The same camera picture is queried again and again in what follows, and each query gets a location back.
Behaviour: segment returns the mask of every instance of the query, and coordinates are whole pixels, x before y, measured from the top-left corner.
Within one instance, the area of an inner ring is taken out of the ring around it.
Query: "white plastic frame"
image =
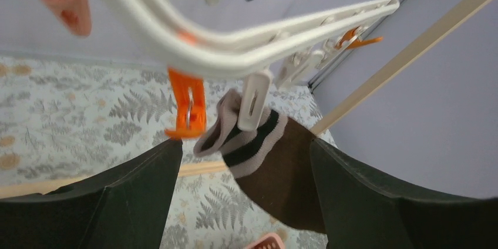
[[[104,2],[154,57],[191,75],[223,79],[240,78],[264,69],[356,25],[387,16],[399,6],[398,0],[374,0],[220,34],[184,19],[167,0]],[[334,22],[322,25],[327,18],[333,18]],[[194,35],[198,45],[180,40],[179,30]],[[290,36],[272,41],[280,32]]]

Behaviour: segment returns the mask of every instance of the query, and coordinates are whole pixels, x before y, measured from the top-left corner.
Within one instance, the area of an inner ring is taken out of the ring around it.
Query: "metal strip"
[[[399,0],[400,7],[406,0]],[[371,35],[375,29],[386,19],[389,17],[384,17],[377,21],[377,23],[373,24],[370,28],[368,28],[363,34],[362,39],[367,39],[369,35]],[[326,67],[324,67],[321,71],[319,71],[311,80],[308,82],[308,87],[313,92],[354,50],[342,52],[339,54],[335,60],[330,62]]]

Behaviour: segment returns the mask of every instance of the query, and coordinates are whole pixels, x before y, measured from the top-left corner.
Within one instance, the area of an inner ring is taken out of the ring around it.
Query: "wall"
[[[254,0],[251,3],[221,0],[214,7],[207,6],[203,0],[175,0],[174,4],[194,22],[227,32],[330,9],[348,1],[358,0]],[[0,4],[0,51],[164,66],[162,60],[143,53],[100,0],[90,0],[93,31],[86,39],[68,34],[38,0],[0,0]],[[279,67],[274,65],[272,70],[278,72]]]
[[[460,0],[408,0],[315,91],[330,111]],[[498,0],[331,128],[339,148],[430,189],[498,195]]]

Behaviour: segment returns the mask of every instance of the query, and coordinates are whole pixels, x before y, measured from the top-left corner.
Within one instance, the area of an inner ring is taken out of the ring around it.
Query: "wooden stick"
[[[321,134],[492,0],[462,0],[311,128]]]
[[[178,177],[196,176],[201,174],[224,171],[226,169],[227,166],[223,161],[184,164],[181,165],[180,167],[180,171],[178,172]],[[7,197],[14,197],[14,196],[22,196],[31,193],[46,194],[62,186],[87,179],[88,177],[89,176],[83,176],[83,177],[74,177],[71,179],[47,180],[47,181],[40,181],[37,183],[25,183],[13,186],[3,186],[0,187],[0,199]]]

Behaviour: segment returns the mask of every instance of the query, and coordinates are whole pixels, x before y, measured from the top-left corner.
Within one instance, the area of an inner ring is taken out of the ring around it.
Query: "sock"
[[[237,127],[241,96],[232,89],[217,105],[218,119],[194,154],[217,151],[242,191],[268,214],[299,230],[325,233],[309,146],[316,136],[294,119],[266,107],[253,132]]]

